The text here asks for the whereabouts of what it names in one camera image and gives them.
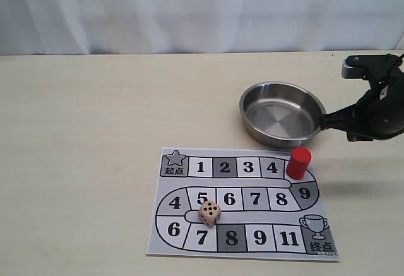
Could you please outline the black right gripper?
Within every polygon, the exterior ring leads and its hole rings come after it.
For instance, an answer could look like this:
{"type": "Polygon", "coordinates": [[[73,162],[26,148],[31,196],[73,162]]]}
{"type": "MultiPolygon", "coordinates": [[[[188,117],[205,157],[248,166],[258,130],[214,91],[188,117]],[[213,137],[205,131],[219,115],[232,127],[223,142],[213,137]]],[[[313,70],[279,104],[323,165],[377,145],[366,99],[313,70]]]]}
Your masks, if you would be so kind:
{"type": "Polygon", "coordinates": [[[370,89],[352,105],[323,114],[321,129],[347,131],[349,142],[388,140],[403,133],[403,75],[370,89]]]}

